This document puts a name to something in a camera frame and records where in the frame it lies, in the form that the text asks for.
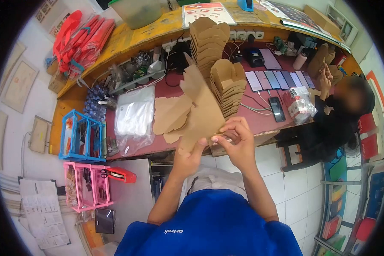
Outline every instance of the menu sheet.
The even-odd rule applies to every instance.
[[[41,249],[70,243],[54,182],[21,179],[20,195],[30,232]]]
[[[237,24],[222,3],[188,4],[182,7],[184,28],[189,28],[189,23],[194,22],[200,17],[208,17],[215,21],[216,24],[223,22],[229,25]]]

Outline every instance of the red tape dispenser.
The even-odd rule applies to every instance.
[[[121,167],[107,168],[108,177],[116,179],[125,183],[135,183],[137,181],[137,175],[135,173],[125,170]]]

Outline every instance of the electrical outlet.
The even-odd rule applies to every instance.
[[[172,50],[172,41],[169,41],[169,42],[166,42],[166,43],[162,44],[162,48],[166,52],[170,52]]]
[[[236,31],[230,30],[230,40],[235,40],[235,39],[236,39]]]
[[[246,40],[246,31],[236,31],[236,39],[245,41]]]
[[[255,32],[255,39],[263,39],[265,36],[265,33],[262,31],[256,31]]]
[[[249,38],[249,35],[253,35],[253,37],[255,37],[255,32],[251,29],[246,29],[246,38]]]

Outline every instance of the person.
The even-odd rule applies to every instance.
[[[284,129],[275,136],[277,147],[299,145],[297,154],[301,154],[303,160],[283,167],[283,171],[302,169],[321,161],[330,162],[341,146],[356,145],[357,122],[374,109],[374,93],[364,77],[344,77],[336,84],[334,94],[330,95],[333,76],[327,64],[319,73],[321,94],[314,98],[317,109],[314,122]],[[324,112],[326,106],[331,108],[329,115]]]
[[[302,255],[290,227],[279,222],[276,205],[256,167],[254,136],[246,120],[230,118],[220,131],[233,144],[222,136],[211,140],[225,148],[241,171],[247,200],[239,192],[214,185],[217,189],[194,189],[177,210],[182,184],[198,170],[207,141],[201,138],[192,152],[178,146],[173,169],[147,222],[128,226],[115,256]],[[194,178],[195,185],[205,178]]]

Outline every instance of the framed picture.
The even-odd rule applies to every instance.
[[[1,101],[12,109],[23,113],[31,86],[36,79],[39,69],[21,56],[11,70],[4,86]]]

